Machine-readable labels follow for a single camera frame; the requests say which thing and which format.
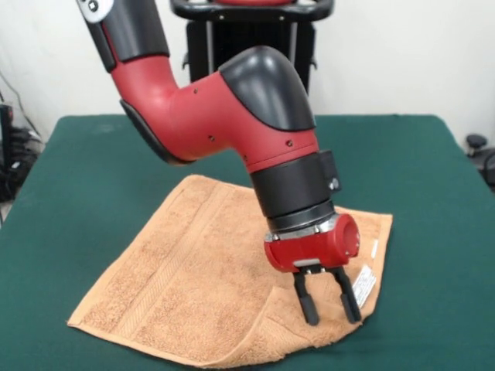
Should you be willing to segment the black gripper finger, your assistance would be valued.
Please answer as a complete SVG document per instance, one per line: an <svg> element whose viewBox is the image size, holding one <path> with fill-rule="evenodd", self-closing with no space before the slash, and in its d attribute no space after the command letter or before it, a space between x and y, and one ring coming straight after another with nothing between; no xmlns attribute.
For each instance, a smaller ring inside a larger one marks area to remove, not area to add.
<svg viewBox="0 0 495 371"><path fill-rule="evenodd" d="M312 296L306 289L306 276L303 273L294 273L294 288L297 294L304 319L308 325L318 325L319 315Z"/></svg>
<svg viewBox="0 0 495 371"><path fill-rule="evenodd" d="M341 289L340 300L348 322L360 322L362 319L360 308L353 292L353 286L343 267L333 268L333 276Z"/></svg>

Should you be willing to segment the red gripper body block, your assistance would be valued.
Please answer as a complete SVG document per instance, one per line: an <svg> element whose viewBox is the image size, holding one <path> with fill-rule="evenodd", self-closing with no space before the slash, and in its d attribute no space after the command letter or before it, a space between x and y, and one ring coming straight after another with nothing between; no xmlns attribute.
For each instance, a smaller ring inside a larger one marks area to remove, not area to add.
<svg viewBox="0 0 495 371"><path fill-rule="evenodd" d="M268 233L265 255L277 271L297 273L304 267L341 267L359 253L360 232L354 218L336 213L312 226L286 233Z"/></svg>

